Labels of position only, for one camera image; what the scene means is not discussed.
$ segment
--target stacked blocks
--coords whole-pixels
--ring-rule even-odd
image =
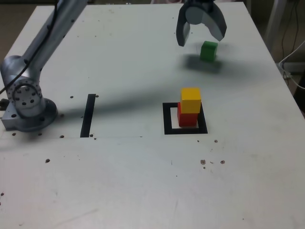
[[[215,42],[204,42],[201,47],[200,60],[213,62],[216,58],[218,44]]]
[[[180,127],[196,126],[201,108],[199,88],[181,89],[181,100],[178,103],[178,123]]]

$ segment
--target gray robot arm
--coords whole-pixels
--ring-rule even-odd
[[[42,96],[40,74],[86,7],[87,1],[60,0],[24,55],[10,56],[1,64],[4,89],[10,102],[2,117],[7,130],[36,131],[56,118],[58,112],[55,103]],[[180,9],[177,23],[176,36],[180,46],[186,42],[190,24],[199,23],[204,23],[218,40],[224,37],[224,17],[213,0],[188,0]]]
[[[178,16],[176,38],[184,46],[190,33],[190,24],[204,24],[218,41],[224,38],[227,26],[224,16],[213,0],[187,0]]]
[[[2,122],[7,130],[35,131],[48,126],[56,118],[55,103],[42,96],[39,86],[40,74],[87,3],[88,0],[60,0],[57,10],[54,10],[49,16],[24,55],[10,56],[1,64],[0,72],[10,101],[2,117]],[[50,30],[55,13],[56,21],[51,33],[42,43]],[[35,57],[31,59],[41,44]],[[14,81],[29,60],[31,61],[28,68]]]

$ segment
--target white table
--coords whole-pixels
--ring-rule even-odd
[[[305,121],[245,6],[219,7],[212,65],[198,61],[215,41],[206,27],[178,46],[180,5],[84,10],[42,70],[64,117],[41,136],[1,125],[1,229],[305,227]],[[52,9],[36,8],[9,55]],[[162,103],[187,86],[201,88],[209,134],[164,135]],[[94,137],[80,138],[88,94]]]

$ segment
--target black cable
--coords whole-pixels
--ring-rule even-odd
[[[54,3],[54,14],[53,14],[53,18],[52,18],[52,22],[51,22],[51,25],[49,27],[49,31],[47,32],[46,36],[44,37],[44,39],[42,40],[42,42],[40,43],[40,45],[37,47],[37,49],[35,50],[35,52],[33,53],[33,55],[31,56],[31,58],[27,61],[25,67],[22,69],[22,71],[12,80],[10,81],[1,91],[0,91],[0,94],[2,94],[4,91],[6,91],[10,86],[12,86],[12,84],[14,82],[16,82],[16,80],[19,79],[19,77],[27,70],[27,68],[29,67],[30,63],[32,62],[32,60],[34,59],[34,57],[36,56],[36,54],[39,52],[39,50],[41,49],[41,47],[45,44],[45,42],[48,40],[52,30],[53,30],[53,27],[54,27],[54,24],[55,24],[55,21],[56,21],[56,17],[57,17],[57,1],[58,0],[55,0],[55,3]]]
[[[284,31],[284,34],[283,34],[283,38],[282,38],[282,54],[283,54],[282,55],[282,59],[284,59],[284,57],[285,57],[285,53],[284,53],[284,39],[285,39],[286,33],[288,31],[288,28],[289,28],[289,25],[290,25],[290,22],[291,22],[291,19],[292,19],[292,13],[294,11],[294,7],[296,6],[297,3],[298,3],[298,0],[295,1],[295,3],[293,4],[293,6],[291,8],[289,20],[288,20],[288,23],[286,25],[286,28],[285,28],[285,31]]]

